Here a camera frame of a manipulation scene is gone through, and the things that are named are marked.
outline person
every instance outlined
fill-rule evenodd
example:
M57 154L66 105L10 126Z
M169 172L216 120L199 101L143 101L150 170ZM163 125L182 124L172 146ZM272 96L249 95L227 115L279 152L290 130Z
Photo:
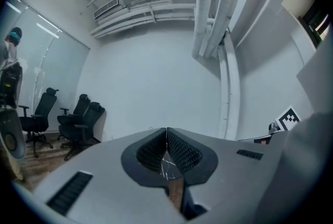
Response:
M22 38L22 30L15 27L7 35L5 41L0 45L0 66L7 59L16 59L16 47Z

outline chair armrest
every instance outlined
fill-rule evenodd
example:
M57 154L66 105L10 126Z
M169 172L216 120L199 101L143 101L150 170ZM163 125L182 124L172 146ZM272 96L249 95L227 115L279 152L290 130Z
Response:
M66 108L60 108L60 109L64 111L65 115L67 115L67 111L69 111L69 109Z
M82 125L82 124L74 124L74 126L76 128L81 128L82 140L83 140L83 142L86 142L86 139L85 139L85 130L84 129L88 128L88 126L87 125Z
M19 105L19 108L23 108L24 117L27 117L27 109L28 109L29 107L27 107L27 106L23 106L23 105Z

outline office chair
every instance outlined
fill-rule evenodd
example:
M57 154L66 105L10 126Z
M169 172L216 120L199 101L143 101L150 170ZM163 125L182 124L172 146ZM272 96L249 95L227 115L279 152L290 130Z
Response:
M60 146L61 148L65 146L71 148L64 158L65 161L68 160L68 157L73 151L79 150L81 152L83 150L82 147L91 146L91 144L87 144L86 141L93 138L94 125L104 112L105 108L102 108L99 103L91 102L87 112L82 118L81 124L59 126L61 135L70 140L69 143L63 143Z
M22 126L22 130L27 131L28 139L26 142L33 142L33 153L35 157L38 157L36 153L36 142L48 143L46 141L45 135L40 135L40 132L46 131L48 128L48 119L47 116L53 107L54 103L57 100L55 96L58 89L54 90L52 88L48 88L45 93L42 94L41 100L38 103L35 114L31 115L31 117L27 117L27 106L21 106L24 110L24 117L20 117L20 122Z
M81 124L82 123L82 116L84 114L84 112L86 111L86 109L88 108L90 104L90 99L88 98L88 95L86 94L81 94L78 100L78 103L73 111L73 114L68 114L67 115L67 111L69 111L69 109L65 109L65 108L60 108L61 110L64 111L64 115L58 116L58 122L61 125L74 125L74 124Z

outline air conditioner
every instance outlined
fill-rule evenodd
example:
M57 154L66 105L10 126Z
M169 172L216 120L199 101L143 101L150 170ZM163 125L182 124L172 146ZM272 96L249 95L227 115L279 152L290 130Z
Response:
M93 16L96 21L100 21L123 8L126 8L126 4L123 0L111 0L95 11Z

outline glass wall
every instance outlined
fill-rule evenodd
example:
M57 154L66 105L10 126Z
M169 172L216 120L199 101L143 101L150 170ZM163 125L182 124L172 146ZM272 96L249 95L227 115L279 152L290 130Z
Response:
M49 113L47 131L57 131L60 108L75 107L75 96L89 48L43 18L20 0L7 0L0 14L0 36L4 40L13 27L22 30L17 58L23 69L19 105L33 114L48 87L58 89L57 101Z

